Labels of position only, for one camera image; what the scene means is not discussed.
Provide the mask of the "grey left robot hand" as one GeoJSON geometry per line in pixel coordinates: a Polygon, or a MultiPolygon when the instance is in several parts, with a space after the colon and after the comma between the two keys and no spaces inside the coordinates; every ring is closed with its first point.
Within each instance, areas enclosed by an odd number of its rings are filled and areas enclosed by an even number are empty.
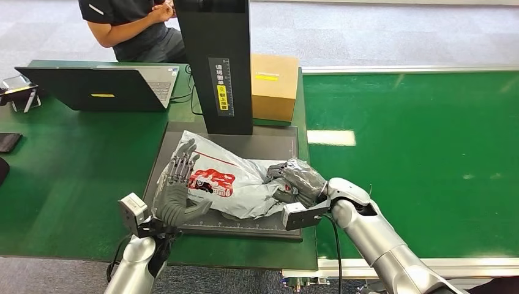
{"type": "Polygon", "coordinates": [[[193,138],[180,145],[170,160],[163,177],[163,190],[155,197],[155,217],[165,225],[178,227],[187,221],[206,214],[212,201],[203,199],[189,206],[189,179],[200,155],[196,153],[193,138]]]}

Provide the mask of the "person's right hand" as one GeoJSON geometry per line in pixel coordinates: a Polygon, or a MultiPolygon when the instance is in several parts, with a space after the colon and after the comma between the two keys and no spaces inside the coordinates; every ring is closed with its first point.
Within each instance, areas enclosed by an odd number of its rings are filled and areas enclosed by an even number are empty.
{"type": "Polygon", "coordinates": [[[154,23],[163,23],[173,18],[176,15],[175,9],[173,6],[163,3],[160,5],[156,5],[152,8],[151,12],[148,14],[148,17],[154,23]]]}

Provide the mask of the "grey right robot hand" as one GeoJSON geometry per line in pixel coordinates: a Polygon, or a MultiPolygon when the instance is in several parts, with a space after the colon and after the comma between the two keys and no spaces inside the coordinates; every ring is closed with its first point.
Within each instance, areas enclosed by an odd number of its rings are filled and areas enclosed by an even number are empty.
{"type": "Polygon", "coordinates": [[[317,199],[323,192],[327,181],[308,163],[296,157],[279,164],[271,165],[267,169],[269,183],[275,179],[284,180],[291,188],[289,192],[277,189],[273,197],[284,203],[301,203],[305,208],[317,204],[317,199]]]}

